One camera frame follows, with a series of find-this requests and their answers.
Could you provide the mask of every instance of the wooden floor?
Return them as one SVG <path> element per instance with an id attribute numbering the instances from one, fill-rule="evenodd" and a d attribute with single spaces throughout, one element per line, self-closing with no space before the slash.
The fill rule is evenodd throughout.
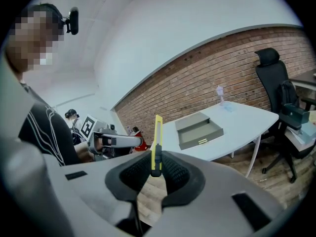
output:
<path id="1" fill-rule="evenodd" d="M 253 146 L 246 146 L 235 157 L 225 156 L 214 162 L 230 166 L 240 173 L 247 172 L 252 157 Z M 269 149 L 259 150 L 249 179 L 264 190 L 270 192 L 280 203 L 287 208 L 292 203 L 302 199 L 308 191 L 309 184 L 315 173 L 315 150 L 304 159 L 294 159 L 298 178 L 294 184 L 289 182 L 292 176 L 287 163 L 282 160 L 267 174 L 262 174 L 262 168 L 266 167 L 277 157 L 277 153 Z M 167 195 L 164 178 L 149 177 L 141 193 L 138 195 L 138 212 L 140 219 L 152 226 L 161 215 L 161 200 Z"/>

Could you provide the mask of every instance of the chair headrest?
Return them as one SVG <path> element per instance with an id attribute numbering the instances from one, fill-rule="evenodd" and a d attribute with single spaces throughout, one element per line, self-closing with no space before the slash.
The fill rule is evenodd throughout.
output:
<path id="1" fill-rule="evenodd" d="M 260 65 L 262 66 L 267 66 L 276 63 L 280 58 L 279 53 L 275 49 L 270 47 L 255 51 L 255 53 L 258 54 L 260 59 Z"/>

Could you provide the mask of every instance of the chair armrest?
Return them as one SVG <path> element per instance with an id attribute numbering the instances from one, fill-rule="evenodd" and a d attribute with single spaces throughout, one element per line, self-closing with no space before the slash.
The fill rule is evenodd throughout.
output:
<path id="1" fill-rule="evenodd" d="M 288 127 L 291 127 L 294 130 L 299 130 L 302 127 L 299 122 L 296 122 L 294 119 L 287 115 L 284 115 L 283 113 L 279 113 L 278 118 L 282 123 L 286 124 Z"/>
<path id="2" fill-rule="evenodd" d="M 316 100 L 312 99 L 312 98 L 308 98 L 308 97 L 301 97 L 302 102 L 306 103 L 306 107 L 305 110 L 309 111 L 311 108 L 311 105 L 316 106 Z"/>

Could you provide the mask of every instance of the hair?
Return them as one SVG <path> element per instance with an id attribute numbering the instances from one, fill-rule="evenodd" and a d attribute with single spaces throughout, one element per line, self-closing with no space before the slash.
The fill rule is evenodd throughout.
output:
<path id="1" fill-rule="evenodd" d="M 21 23 L 22 18 L 32 17 L 35 11 L 46 11 L 51 13 L 52 23 L 56 26 L 56 35 L 59 36 L 64 34 L 63 30 L 65 22 L 63 21 L 63 15 L 55 5 L 50 3 L 41 3 L 24 8 L 21 13 L 16 16 L 15 21 L 11 25 L 10 31 L 15 30 L 16 24 Z"/>
<path id="2" fill-rule="evenodd" d="M 77 115 L 77 117 L 79 118 L 79 114 L 77 114 L 77 112 L 74 109 L 70 109 L 65 113 L 65 118 L 69 119 L 72 115 Z"/>

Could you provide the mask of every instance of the gray box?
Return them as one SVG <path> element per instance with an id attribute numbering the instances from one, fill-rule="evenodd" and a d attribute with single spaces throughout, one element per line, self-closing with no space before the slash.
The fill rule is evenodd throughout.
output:
<path id="1" fill-rule="evenodd" d="M 181 150 L 201 145 L 224 135 L 224 130 L 203 113 L 175 122 Z"/>

